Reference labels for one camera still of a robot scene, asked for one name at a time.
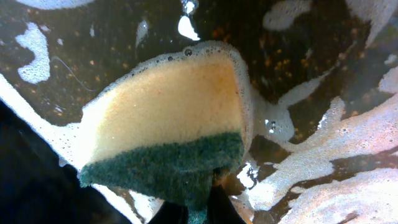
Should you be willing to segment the yellow green sponge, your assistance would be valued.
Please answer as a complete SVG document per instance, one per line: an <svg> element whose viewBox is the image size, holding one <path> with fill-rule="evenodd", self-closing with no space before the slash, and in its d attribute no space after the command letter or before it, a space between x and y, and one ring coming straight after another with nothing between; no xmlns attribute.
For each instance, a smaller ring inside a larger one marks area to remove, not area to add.
<svg viewBox="0 0 398 224"><path fill-rule="evenodd" d="M203 223L218 179L242 163L253 135L248 68L209 40L140 63L83 108L80 184L133 190Z"/></svg>

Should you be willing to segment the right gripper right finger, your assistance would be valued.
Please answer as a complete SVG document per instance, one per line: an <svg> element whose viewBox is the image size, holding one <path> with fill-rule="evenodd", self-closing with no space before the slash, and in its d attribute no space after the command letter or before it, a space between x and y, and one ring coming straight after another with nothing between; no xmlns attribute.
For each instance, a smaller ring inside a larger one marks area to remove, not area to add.
<svg viewBox="0 0 398 224"><path fill-rule="evenodd" d="M207 224L246 224L221 185L211 188L206 222Z"/></svg>

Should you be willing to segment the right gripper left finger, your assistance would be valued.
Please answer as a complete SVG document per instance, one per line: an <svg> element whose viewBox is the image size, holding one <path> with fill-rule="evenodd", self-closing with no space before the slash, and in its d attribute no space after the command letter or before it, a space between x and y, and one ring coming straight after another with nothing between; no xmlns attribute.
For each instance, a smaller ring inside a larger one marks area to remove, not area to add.
<svg viewBox="0 0 398 224"><path fill-rule="evenodd" d="M165 201L148 224L187 224L188 208Z"/></svg>

